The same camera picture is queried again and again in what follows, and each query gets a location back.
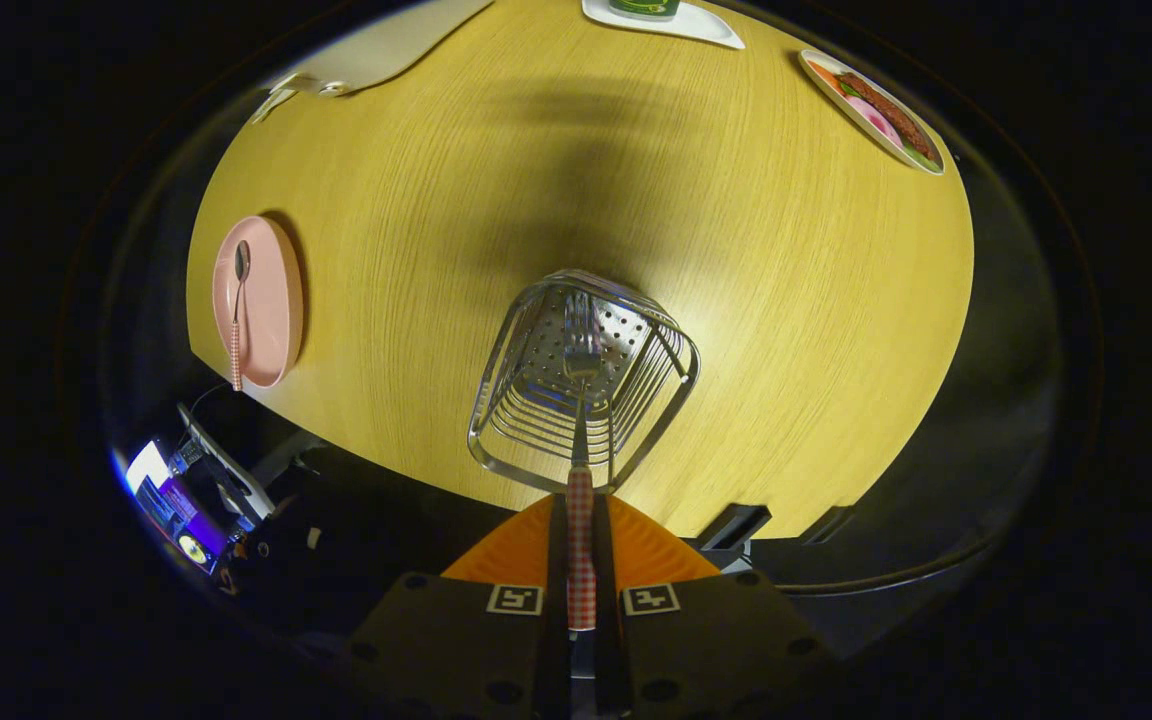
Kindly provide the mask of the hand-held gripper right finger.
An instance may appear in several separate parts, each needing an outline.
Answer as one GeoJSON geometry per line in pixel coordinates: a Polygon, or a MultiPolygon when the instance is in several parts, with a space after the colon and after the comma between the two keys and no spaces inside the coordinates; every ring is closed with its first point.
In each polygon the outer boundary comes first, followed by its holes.
{"type": "Polygon", "coordinates": [[[771,579],[723,574],[616,497],[593,505],[596,711],[614,719],[791,719],[835,655],[771,579]]]}

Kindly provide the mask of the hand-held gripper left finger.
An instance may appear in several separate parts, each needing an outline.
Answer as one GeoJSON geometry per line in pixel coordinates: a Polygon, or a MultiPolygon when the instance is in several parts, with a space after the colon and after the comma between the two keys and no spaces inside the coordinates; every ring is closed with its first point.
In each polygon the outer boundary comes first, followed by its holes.
{"type": "Polygon", "coordinates": [[[540,533],[538,583],[408,571],[353,630],[353,687],[372,717],[571,715],[564,498],[526,518],[540,533]]]}

